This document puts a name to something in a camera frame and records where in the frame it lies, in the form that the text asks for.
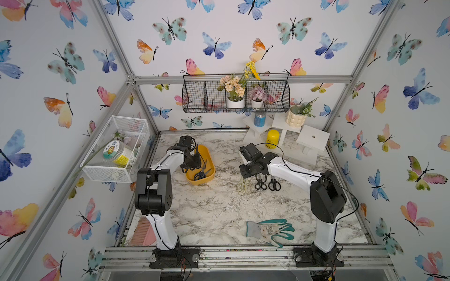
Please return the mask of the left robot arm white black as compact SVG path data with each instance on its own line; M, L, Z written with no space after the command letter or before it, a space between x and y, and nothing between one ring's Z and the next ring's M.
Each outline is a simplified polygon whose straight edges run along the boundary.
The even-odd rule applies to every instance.
M137 173L134 205L150 222L157 239L156 248L173 251L179 244L171 217L173 202L172 174L200 168L202 160L194 138L184 135L156 164Z

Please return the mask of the cream-handled kitchen scissors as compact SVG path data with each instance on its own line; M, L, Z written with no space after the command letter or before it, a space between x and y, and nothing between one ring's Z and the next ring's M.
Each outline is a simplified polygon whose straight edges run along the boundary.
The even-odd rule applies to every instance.
M240 194L251 193L252 184L248 179L240 179L236 185L236 191Z

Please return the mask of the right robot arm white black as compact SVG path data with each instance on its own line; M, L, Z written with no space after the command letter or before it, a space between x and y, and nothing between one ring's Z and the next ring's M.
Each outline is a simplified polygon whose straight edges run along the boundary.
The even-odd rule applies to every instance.
M285 180L308 192L310 209L316 218L314 250L330 254L335 250L338 221L347 203L344 189L338 183L334 172L315 172L287 162L283 155L273 152L263 154L257 145L250 143L240 148L244 163L240 173L244 179L255 177L256 190L278 192Z

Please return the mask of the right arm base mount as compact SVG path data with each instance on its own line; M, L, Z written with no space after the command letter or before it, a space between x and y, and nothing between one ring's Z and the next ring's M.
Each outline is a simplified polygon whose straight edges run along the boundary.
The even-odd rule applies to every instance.
M344 262L338 259L340 249L336 245L329 252L323 252L315 244L312 244L309 247L294 248L293 254L297 268L344 267Z

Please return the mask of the small black-handled scissors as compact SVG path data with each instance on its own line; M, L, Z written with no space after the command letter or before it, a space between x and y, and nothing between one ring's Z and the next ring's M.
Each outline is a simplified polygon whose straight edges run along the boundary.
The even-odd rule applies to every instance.
M268 186L266 185L267 175L257 174L257 175L255 175L255 179L257 181L254 186L256 190L267 190L268 189Z

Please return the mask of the yellow plastic storage box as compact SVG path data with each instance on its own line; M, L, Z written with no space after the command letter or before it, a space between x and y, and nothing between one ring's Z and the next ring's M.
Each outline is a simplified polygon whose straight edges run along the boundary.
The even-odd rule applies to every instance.
M214 166L211 154L204 145L198 145L200 153L200 168L188 170L186 178L194 186L206 184L214 179L216 168Z

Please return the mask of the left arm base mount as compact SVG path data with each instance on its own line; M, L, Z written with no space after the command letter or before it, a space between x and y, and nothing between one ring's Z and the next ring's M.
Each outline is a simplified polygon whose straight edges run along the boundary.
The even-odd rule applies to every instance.
M174 249L153 250L149 267L150 269L195 269L200 260L200 249L186 248L177 244Z

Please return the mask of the long black-handled scissors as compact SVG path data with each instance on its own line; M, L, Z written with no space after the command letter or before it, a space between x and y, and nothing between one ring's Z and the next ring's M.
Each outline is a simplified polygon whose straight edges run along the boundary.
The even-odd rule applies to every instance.
M281 183L277 180L275 176L271 176L268 188L273 192L278 192L281 190Z

